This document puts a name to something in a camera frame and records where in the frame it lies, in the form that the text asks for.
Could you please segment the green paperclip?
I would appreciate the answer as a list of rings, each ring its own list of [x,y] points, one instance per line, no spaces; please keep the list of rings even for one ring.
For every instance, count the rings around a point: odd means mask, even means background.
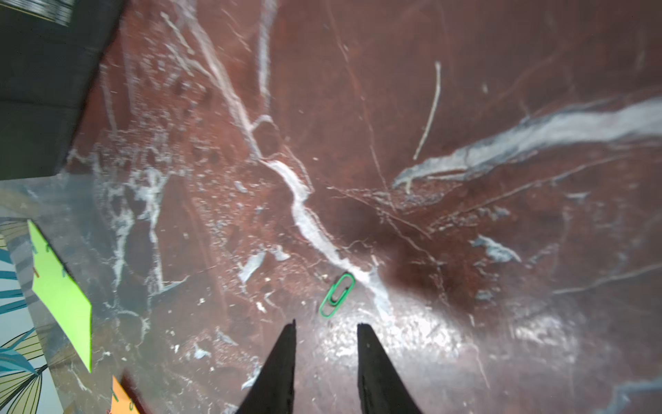
[[[353,291],[355,286],[355,277],[353,274],[344,273],[336,283],[327,291],[324,299],[320,303],[318,313],[321,317],[329,319],[334,317],[336,312],[340,310],[343,303],[346,301],[348,295]]]

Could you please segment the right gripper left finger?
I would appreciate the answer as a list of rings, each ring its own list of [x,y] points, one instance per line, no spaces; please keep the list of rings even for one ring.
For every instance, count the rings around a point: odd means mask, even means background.
[[[292,414],[295,398],[296,321],[286,324],[236,414]]]

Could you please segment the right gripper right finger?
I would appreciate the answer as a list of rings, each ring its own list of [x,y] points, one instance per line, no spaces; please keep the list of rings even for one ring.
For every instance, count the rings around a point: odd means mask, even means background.
[[[421,414],[370,324],[357,326],[358,390],[363,414]]]

